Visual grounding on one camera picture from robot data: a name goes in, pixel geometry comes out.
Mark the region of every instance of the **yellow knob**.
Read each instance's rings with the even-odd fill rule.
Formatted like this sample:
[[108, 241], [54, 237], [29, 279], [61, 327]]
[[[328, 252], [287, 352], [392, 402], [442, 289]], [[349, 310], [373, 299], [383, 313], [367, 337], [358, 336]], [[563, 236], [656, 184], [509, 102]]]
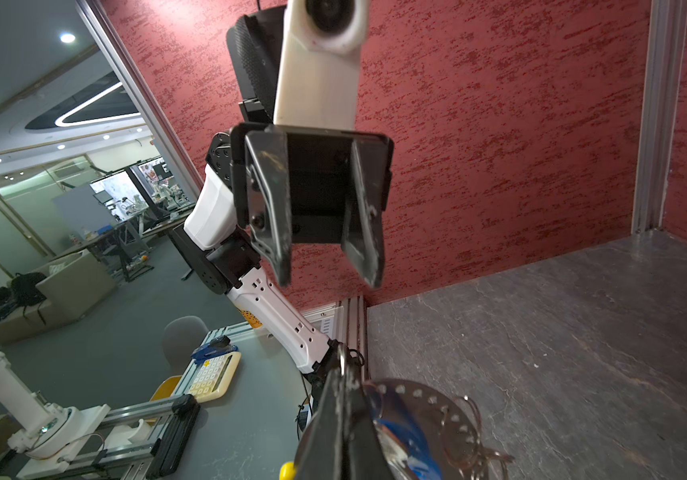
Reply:
[[295, 478], [295, 465], [288, 462], [280, 468], [280, 480], [293, 480]]

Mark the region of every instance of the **calculator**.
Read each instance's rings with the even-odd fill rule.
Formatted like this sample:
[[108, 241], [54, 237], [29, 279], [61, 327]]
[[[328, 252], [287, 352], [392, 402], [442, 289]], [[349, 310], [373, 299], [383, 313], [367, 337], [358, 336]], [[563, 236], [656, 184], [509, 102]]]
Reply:
[[187, 393], [193, 395], [199, 403], [222, 396], [229, 388], [241, 358], [240, 352], [229, 352], [205, 360]]

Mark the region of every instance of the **ceiling light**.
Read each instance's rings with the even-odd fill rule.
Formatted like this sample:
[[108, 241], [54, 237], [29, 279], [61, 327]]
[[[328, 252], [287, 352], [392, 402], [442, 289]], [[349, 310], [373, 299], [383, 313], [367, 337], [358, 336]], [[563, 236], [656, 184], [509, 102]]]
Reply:
[[56, 119], [56, 126], [58, 127], [74, 127], [75, 125], [87, 125], [87, 124], [94, 124], [99, 121], [108, 121], [108, 120], [119, 120], [120, 118], [128, 118], [128, 117], [137, 117], [138, 115], [141, 114], [141, 112], [135, 112], [134, 114], [124, 114], [124, 115], [114, 115], [113, 117], [104, 117], [104, 118], [94, 118], [92, 120], [80, 120], [80, 121], [64, 121], [67, 120], [69, 117], [71, 117], [73, 114], [77, 113], [78, 111], [82, 110], [83, 108], [87, 107], [89, 104], [93, 103], [94, 101], [99, 100], [101, 97], [104, 97], [108, 94], [110, 94], [112, 91], [115, 91], [116, 89], [120, 88], [122, 86], [122, 82], [117, 82], [113, 84], [111, 87], [108, 89], [102, 91], [98, 95], [96, 95], [93, 98], [90, 98], [89, 100], [86, 100], [82, 102], [81, 104], [77, 105], [74, 107], [72, 110], [67, 111], [60, 117]]

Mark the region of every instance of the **blue object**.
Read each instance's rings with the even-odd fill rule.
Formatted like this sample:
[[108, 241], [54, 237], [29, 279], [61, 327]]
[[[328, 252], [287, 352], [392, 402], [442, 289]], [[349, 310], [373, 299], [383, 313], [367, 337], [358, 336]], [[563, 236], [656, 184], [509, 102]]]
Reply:
[[192, 353], [192, 360], [195, 361], [195, 364], [200, 365], [207, 359], [213, 359], [217, 356], [237, 351], [239, 349], [236, 345], [230, 343], [229, 337], [222, 335], [197, 348]]

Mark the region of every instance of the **gray marble surface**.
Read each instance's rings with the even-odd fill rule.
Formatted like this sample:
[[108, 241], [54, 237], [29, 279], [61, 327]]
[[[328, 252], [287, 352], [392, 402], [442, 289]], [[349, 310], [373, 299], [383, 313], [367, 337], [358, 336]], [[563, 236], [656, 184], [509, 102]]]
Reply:
[[511, 478], [687, 478], [687, 245], [651, 232], [368, 310], [370, 373], [468, 394]]

